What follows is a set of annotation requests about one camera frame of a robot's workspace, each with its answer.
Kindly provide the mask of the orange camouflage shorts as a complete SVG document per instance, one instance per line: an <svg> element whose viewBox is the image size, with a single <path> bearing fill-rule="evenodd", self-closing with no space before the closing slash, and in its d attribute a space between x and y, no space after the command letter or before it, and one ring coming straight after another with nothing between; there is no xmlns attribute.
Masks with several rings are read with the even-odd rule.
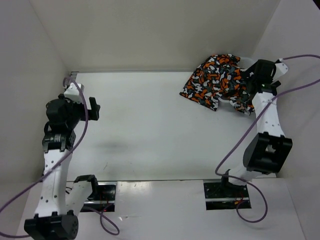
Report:
<svg viewBox="0 0 320 240"><path fill-rule="evenodd" d="M230 53L209 56L193 71L179 95L213 111L220 101L227 101L236 111L250 116L255 111L253 96L240 61L240 56Z"/></svg>

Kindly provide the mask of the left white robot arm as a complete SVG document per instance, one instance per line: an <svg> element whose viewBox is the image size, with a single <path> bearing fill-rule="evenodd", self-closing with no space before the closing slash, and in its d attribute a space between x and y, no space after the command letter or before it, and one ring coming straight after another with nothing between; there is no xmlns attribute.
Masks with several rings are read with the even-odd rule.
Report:
<svg viewBox="0 0 320 240"><path fill-rule="evenodd" d="M85 110L80 98L60 94L46 104L48 118L44 127L44 179L37 208L31 219L24 222L25 232L34 240L74 240L79 231L78 214L87 199L100 194L93 174L78 176L66 193L69 165L75 150L75 127L79 121L97 121L100 105L89 98Z"/></svg>

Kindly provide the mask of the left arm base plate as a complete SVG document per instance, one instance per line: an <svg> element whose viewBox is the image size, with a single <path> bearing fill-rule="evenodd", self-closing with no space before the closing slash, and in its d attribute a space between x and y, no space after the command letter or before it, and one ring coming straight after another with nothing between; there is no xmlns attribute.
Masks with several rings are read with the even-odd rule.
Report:
<svg viewBox="0 0 320 240"><path fill-rule="evenodd" d="M91 212L88 208L99 212L114 212L116 199L116 182L99 181L96 191L84 202L81 212Z"/></svg>

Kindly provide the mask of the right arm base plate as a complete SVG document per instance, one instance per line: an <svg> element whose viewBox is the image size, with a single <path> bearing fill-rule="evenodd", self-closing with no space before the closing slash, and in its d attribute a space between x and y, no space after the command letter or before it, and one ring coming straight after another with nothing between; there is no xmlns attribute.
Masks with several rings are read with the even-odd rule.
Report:
<svg viewBox="0 0 320 240"><path fill-rule="evenodd" d="M207 211L251 209L249 192L246 185L225 186L220 180L204 180L204 197Z"/></svg>

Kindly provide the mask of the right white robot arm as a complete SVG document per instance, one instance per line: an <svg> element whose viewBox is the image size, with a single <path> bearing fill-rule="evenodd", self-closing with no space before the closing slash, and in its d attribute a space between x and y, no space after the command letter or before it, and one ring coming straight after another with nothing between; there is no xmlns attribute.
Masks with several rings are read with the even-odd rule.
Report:
<svg viewBox="0 0 320 240"><path fill-rule="evenodd" d="M219 191L223 196L232 196L258 176L279 173L284 165L293 141L281 128L275 97L281 84L278 78L287 71L287 65L280 59L275 62L259 59L246 69L246 88L252 97L257 134L245 149L242 164L222 176Z"/></svg>

